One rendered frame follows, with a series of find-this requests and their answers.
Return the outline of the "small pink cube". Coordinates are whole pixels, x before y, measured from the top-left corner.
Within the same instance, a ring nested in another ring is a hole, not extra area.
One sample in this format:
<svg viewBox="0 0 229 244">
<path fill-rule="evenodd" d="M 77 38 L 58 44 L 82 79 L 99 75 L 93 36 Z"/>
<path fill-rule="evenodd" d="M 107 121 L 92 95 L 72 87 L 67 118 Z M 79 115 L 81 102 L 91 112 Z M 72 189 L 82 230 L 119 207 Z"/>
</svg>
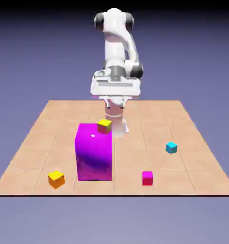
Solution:
<svg viewBox="0 0 229 244">
<path fill-rule="evenodd" d="M 143 171 L 142 172 L 142 185 L 143 186 L 152 186 L 153 185 L 153 172 L 152 171 Z"/>
</svg>

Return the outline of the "small yellow cube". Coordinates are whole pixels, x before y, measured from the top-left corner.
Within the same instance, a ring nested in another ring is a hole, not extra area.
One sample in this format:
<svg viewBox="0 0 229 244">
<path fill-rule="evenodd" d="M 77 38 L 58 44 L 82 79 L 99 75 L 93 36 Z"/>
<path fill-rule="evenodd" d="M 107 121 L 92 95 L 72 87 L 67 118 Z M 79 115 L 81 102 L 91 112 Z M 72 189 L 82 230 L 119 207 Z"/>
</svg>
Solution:
<svg viewBox="0 0 229 244">
<path fill-rule="evenodd" d="M 101 119 L 97 123 L 98 132 L 102 133 L 102 134 L 109 133 L 112 130 L 112 123 L 113 123 L 113 121 L 111 121 L 111 120 Z"/>
</svg>

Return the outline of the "small cyan cube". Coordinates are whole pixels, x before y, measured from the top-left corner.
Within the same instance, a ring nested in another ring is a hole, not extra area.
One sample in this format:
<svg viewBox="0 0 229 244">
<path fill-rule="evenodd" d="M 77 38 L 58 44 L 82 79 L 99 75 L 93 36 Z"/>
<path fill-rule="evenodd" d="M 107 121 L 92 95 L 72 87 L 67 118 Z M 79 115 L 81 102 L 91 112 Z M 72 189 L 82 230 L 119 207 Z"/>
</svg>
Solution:
<svg viewBox="0 0 229 244">
<path fill-rule="evenodd" d="M 166 152 L 173 154 L 177 151 L 178 145 L 174 142 L 166 143 L 165 150 Z"/>
</svg>

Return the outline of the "small orange cube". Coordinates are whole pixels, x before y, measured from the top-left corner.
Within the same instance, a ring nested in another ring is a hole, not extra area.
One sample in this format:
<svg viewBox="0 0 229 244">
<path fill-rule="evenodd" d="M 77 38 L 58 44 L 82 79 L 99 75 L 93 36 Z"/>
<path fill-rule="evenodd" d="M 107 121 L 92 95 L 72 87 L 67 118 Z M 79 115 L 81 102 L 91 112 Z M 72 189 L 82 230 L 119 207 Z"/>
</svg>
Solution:
<svg viewBox="0 0 229 244">
<path fill-rule="evenodd" d="M 48 174 L 48 183 L 54 189 L 58 189 L 59 187 L 65 184 L 64 174 L 58 170 L 55 170 Z"/>
</svg>

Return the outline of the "large magenta box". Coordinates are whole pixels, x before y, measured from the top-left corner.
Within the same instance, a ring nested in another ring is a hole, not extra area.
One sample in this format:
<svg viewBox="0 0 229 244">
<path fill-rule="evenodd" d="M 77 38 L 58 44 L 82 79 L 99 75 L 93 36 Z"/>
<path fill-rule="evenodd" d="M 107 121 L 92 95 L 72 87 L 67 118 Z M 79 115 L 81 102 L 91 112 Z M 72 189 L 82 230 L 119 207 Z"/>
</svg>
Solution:
<svg viewBox="0 0 229 244">
<path fill-rule="evenodd" d="M 75 137 L 79 181 L 111 181 L 112 131 L 100 133 L 96 123 L 81 123 Z"/>
</svg>

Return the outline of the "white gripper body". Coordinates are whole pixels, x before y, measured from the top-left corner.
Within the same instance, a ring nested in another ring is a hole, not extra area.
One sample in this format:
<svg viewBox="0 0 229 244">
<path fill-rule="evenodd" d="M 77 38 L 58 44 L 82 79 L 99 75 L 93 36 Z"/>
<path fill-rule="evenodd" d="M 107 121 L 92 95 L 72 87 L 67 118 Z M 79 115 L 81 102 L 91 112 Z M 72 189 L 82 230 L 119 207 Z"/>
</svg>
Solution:
<svg viewBox="0 0 229 244">
<path fill-rule="evenodd" d="M 121 81 L 112 81 L 110 76 L 93 77 L 90 93 L 93 96 L 137 97 L 141 94 L 140 86 L 140 79 L 121 77 Z"/>
</svg>

